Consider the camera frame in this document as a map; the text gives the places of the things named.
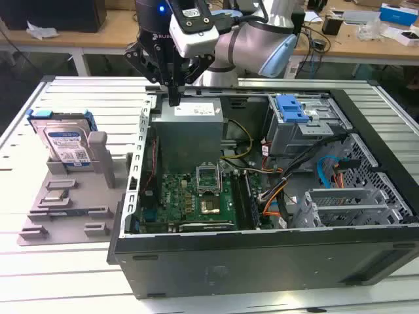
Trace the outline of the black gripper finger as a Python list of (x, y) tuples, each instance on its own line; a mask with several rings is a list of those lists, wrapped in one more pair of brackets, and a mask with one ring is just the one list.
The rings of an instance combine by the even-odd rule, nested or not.
[(153, 44), (148, 54), (139, 42), (132, 43), (124, 52), (128, 63), (137, 69), (149, 82), (159, 83), (167, 93), (170, 106), (175, 105), (175, 84), (170, 73), (165, 49), (161, 44)]
[(184, 86), (192, 84), (214, 61), (213, 54), (204, 54), (192, 59), (175, 55), (175, 106), (180, 104)]

